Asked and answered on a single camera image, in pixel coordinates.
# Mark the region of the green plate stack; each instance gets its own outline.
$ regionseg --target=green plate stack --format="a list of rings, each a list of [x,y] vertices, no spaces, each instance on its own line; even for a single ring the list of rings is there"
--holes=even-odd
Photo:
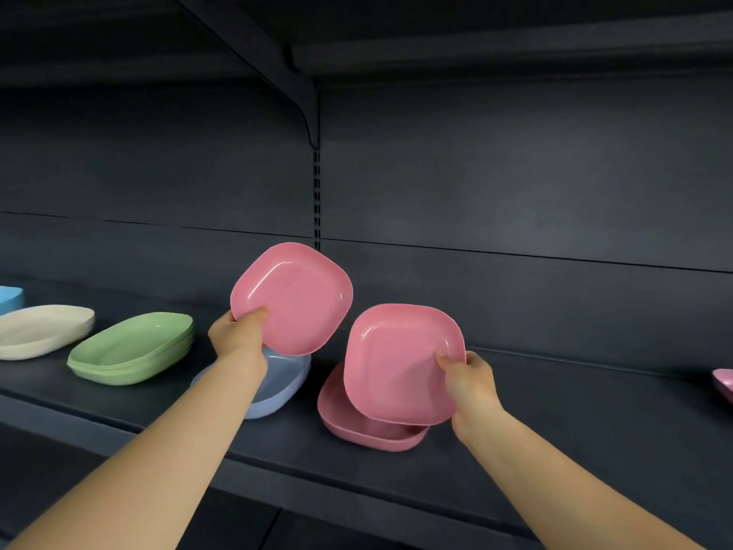
[[[67,364],[83,379],[127,386],[151,379],[183,359],[193,341],[194,319],[188,314],[141,314],[81,342]]]

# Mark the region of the white bowl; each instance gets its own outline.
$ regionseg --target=white bowl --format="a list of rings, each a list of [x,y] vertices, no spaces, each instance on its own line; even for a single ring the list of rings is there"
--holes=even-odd
[[[86,337],[95,312],[83,306],[31,306],[0,316],[0,359],[40,357]]]

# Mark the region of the floor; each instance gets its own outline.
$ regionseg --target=floor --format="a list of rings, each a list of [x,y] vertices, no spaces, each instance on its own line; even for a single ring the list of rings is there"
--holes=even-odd
[[[103,458],[0,425],[0,548]],[[408,550],[408,546],[209,489],[178,548]]]

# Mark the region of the pink square plate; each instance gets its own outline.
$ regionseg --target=pink square plate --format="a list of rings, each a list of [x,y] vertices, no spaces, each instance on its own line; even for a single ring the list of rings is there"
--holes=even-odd
[[[267,306],[264,344],[283,355],[302,356],[321,349],[334,334],[353,296],[349,276],[336,263],[301,243],[281,243],[247,268],[230,304],[234,318]]]
[[[733,369],[713,370],[712,379],[718,391],[733,403]]]
[[[455,413],[440,351],[465,362],[463,334],[429,306],[372,306],[356,319],[346,349],[344,386],[362,415],[400,425],[437,425]]]
[[[383,452],[414,448],[428,431],[428,427],[374,421],[359,413],[344,390],[343,363],[328,376],[318,394],[318,414],[325,427],[339,438]]]

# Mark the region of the metal bracket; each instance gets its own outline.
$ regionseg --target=metal bracket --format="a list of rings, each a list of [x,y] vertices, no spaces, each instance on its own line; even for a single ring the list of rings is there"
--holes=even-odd
[[[219,6],[209,0],[174,1],[298,107],[311,146],[318,149],[318,93],[309,78],[290,68],[282,46],[238,7]]]

